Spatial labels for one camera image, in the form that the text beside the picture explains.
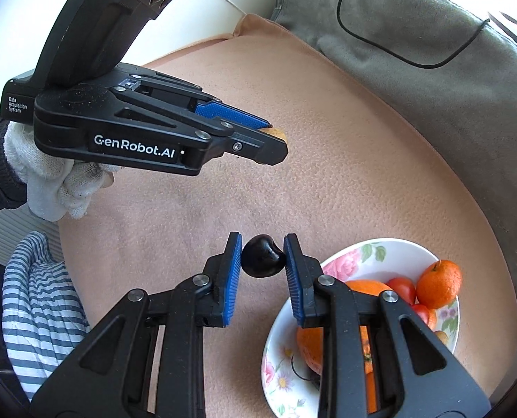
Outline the left white gloved hand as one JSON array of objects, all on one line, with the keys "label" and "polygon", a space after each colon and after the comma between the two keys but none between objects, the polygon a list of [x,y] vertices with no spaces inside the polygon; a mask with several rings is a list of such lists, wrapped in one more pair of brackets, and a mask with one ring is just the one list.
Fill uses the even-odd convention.
[{"label": "left white gloved hand", "polygon": [[93,195],[114,183],[116,165],[52,157],[34,142],[33,128],[10,122],[4,137],[5,157],[26,184],[27,204],[36,216],[57,222],[65,215],[81,219]]}]

